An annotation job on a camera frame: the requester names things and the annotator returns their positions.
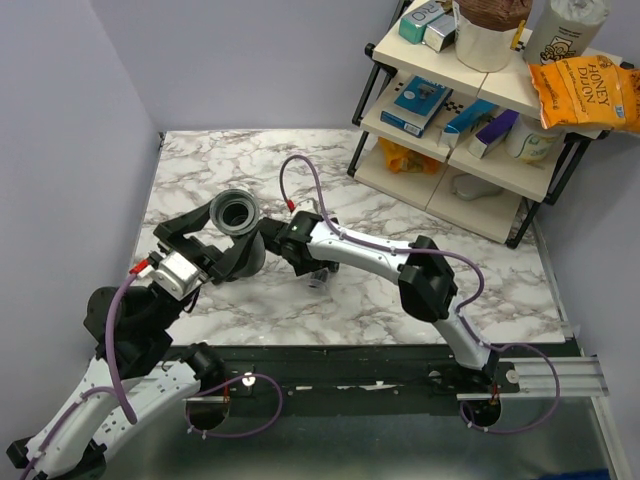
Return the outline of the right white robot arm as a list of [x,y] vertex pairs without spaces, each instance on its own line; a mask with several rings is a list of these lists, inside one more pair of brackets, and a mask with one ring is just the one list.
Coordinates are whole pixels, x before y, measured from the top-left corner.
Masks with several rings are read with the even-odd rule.
[[458,297],[455,275],[446,261],[460,260],[461,255],[438,249],[425,236],[413,242],[385,240],[309,212],[297,213],[288,223],[263,218],[257,229],[265,248],[285,259],[298,276],[340,264],[396,285],[404,312],[433,325],[451,348],[467,389],[480,392],[496,380],[498,355],[464,318],[466,303]]

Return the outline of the clear plastic pipe fitting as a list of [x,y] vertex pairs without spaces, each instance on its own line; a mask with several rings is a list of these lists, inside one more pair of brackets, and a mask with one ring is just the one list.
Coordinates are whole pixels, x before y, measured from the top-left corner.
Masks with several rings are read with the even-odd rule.
[[328,269],[322,269],[310,274],[308,279],[308,286],[312,289],[324,291],[328,288],[330,280],[330,271]]

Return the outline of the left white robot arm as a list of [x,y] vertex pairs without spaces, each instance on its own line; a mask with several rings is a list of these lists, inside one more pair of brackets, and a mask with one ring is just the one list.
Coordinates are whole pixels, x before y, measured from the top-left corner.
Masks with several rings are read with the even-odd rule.
[[96,290],[84,326],[97,342],[82,380],[36,435],[7,449],[24,479],[95,478],[112,447],[100,430],[125,436],[172,402],[209,395],[226,380],[222,361],[205,343],[187,349],[186,368],[130,396],[170,349],[168,328],[193,310],[201,287],[248,277],[265,258],[252,199],[212,200],[159,224],[159,249],[134,266],[123,284]]

